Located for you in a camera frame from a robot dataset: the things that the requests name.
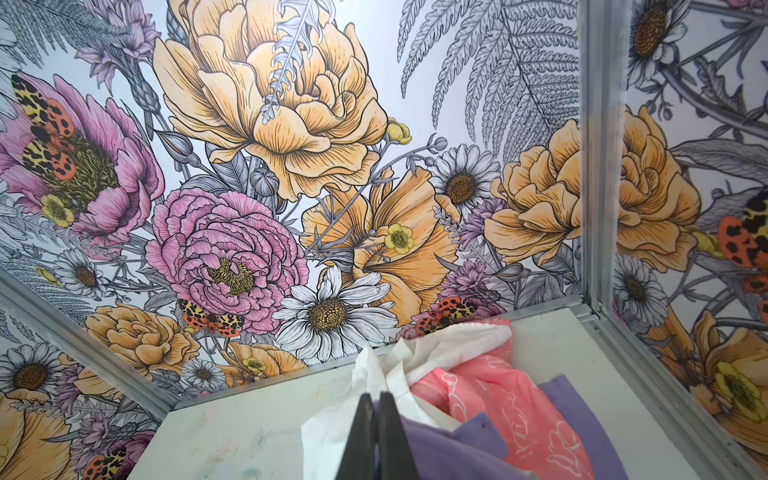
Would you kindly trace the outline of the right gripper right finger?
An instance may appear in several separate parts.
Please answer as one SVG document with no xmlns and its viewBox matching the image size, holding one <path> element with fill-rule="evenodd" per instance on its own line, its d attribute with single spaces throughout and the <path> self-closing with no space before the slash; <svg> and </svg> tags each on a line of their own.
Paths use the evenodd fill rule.
<svg viewBox="0 0 768 480">
<path fill-rule="evenodd" d="M 419 474 L 394 396 L 382 392 L 378 410 L 378 451 L 381 480 L 418 480 Z"/>
</svg>

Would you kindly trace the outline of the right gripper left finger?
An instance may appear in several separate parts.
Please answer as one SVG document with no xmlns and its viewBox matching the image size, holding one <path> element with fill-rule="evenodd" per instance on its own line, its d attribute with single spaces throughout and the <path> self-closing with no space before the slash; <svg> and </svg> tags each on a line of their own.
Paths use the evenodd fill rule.
<svg viewBox="0 0 768 480">
<path fill-rule="evenodd" d="M 375 480 L 378 475 L 378 422 L 369 393 L 360 396 L 336 480 Z"/>
</svg>

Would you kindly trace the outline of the purple cloth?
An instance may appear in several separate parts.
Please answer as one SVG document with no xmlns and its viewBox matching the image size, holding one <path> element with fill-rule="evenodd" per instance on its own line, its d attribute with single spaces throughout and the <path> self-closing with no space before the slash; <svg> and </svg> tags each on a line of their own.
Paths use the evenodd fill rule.
<svg viewBox="0 0 768 480">
<path fill-rule="evenodd" d="M 412 470 L 420 479 L 626 479 L 602 425 L 568 379 L 526 391 L 531 409 L 527 449 L 507 442 L 480 412 L 453 431 L 400 419 Z"/>
</svg>

